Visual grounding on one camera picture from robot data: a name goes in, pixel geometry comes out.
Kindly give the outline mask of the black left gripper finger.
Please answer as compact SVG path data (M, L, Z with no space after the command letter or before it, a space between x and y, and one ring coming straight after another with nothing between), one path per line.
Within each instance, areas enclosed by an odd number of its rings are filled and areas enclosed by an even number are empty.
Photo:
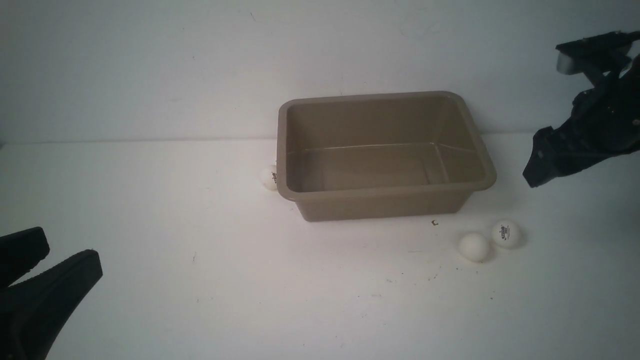
M42 227L0 237L0 287L6 289L34 269L50 253Z
M99 253L87 249L3 289L0 357L45 360L70 316L102 276Z

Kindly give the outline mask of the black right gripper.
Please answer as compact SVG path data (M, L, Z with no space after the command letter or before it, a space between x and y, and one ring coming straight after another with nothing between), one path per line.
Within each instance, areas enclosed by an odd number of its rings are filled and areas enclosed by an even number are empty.
M572 114L578 130L594 147L611 154L639 150L640 78L639 57L621 75L609 71L592 89L574 99ZM522 172L530 188L541 187L555 178L570 175L568 129L551 126L537 130L532 150Z

